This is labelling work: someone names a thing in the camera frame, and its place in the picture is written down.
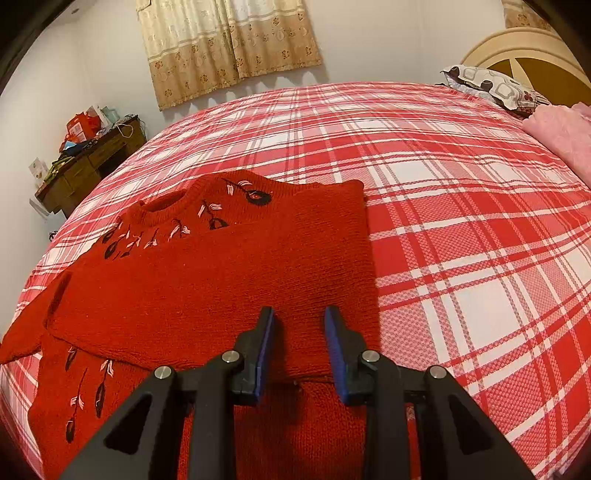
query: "metal screw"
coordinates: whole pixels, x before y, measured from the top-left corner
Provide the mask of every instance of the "metal screw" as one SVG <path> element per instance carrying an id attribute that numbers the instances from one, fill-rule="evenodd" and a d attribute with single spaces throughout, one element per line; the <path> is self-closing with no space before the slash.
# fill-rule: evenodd
<path id="1" fill-rule="evenodd" d="M 366 350 L 361 354 L 361 358 L 363 358 L 363 360 L 366 362 L 373 364 L 379 360 L 379 353 L 377 353 L 375 350 Z"/>
<path id="2" fill-rule="evenodd" d="M 435 365 L 429 369 L 429 373 L 433 378 L 443 378 L 447 375 L 447 370 L 440 365 Z"/>
<path id="3" fill-rule="evenodd" d="M 163 367 L 158 367 L 156 370 L 154 370 L 154 376 L 156 378 L 159 378 L 160 380 L 163 380 L 165 378 L 170 377 L 170 374 L 172 372 L 173 371 L 170 367 L 167 367 L 166 365 L 164 365 Z"/>
<path id="4" fill-rule="evenodd" d="M 240 354 L 235 350 L 228 350 L 222 354 L 222 360 L 227 364 L 231 364 L 240 358 Z"/>

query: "wooden desk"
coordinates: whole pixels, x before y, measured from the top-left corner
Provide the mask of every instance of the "wooden desk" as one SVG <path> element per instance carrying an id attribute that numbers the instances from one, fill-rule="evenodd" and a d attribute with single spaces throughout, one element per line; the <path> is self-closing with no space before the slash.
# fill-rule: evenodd
<path id="1" fill-rule="evenodd" d="M 35 197 L 48 212 L 62 210 L 69 217 L 102 179 L 145 144 L 137 116 L 120 127 L 123 135 L 117 127 L 113 128 L 96 144 L 64 165 L 53 179 L 39 187 Z"/>

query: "red sweater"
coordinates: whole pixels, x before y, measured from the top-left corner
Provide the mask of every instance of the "red sweater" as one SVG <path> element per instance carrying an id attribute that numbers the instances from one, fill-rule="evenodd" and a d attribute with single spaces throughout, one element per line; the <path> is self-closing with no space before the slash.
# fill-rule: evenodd
<path id="1" fill-rule="evenodd" d="M 150 370 L 203 365 L 252 328 L 264 305 L 282 327 L 262 405 L 236 415 L 238 478 L 360 478 L 365 419 L 336 397 L 322 316 L 338 305 L 379 348 L 362 187 L 234 171 L 121 215 L 24 309 L 0 346 L 1 363 L 43 352 L 28 418 L 47 479 Z"/>

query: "beige curtain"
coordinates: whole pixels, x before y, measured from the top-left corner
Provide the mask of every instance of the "beige curtain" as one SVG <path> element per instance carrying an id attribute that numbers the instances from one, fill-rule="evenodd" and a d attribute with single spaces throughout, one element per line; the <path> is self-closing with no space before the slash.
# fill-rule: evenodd
<path id="1" fill-rule="evenodd" d="M 535 13 L 523 0 L 502 0 L 507 28 L 534 27 L 554 32 L 550 24 Z"/>
<path id="2" fill-rule="evenodd" d="M 322 63 L 302 0 L 136 0 L 160 110 Z"/>

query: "plaid bedsheet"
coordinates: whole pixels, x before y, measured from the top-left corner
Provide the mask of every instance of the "plaid bedsheet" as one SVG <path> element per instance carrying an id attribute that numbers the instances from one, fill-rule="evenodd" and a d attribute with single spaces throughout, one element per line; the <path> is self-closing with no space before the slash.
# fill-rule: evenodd
<path id="1" fill-rule="evenodd" d="M 17 314 L 122 209 L 236 168 L 362 180 L 382 351 L 448 367 L 538 478 L 566 468 L 590 431 L 591 192 L 519 121 L 446 87 L 276 90 L 183 119 L 76 209 Z M 40 359 L 2 367 L 0 414 L 42 476 L 27 424 Z"/>

